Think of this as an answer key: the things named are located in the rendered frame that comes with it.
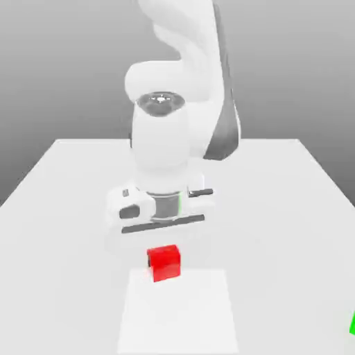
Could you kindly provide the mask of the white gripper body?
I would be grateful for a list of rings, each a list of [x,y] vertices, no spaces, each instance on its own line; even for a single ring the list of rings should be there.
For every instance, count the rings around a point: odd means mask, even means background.
[[[105,249],[112,254],[124,252],[144,253],[147,249],[164,245],[192,246],[201,244],[208,238],[210,229],[216,222],[214,210],[205,214],[204,220],[187,224],[172,225],[154,230],[141,230],[124,234],[120,227],[111,227],[105,233]]]

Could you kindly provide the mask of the small red cube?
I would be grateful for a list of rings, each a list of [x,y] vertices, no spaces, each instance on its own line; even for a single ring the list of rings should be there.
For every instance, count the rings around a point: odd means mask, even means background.
[[[148,267],[154,282],[178,277],[181,274],[181,255],[178,246],[165,245],[147,250]]]

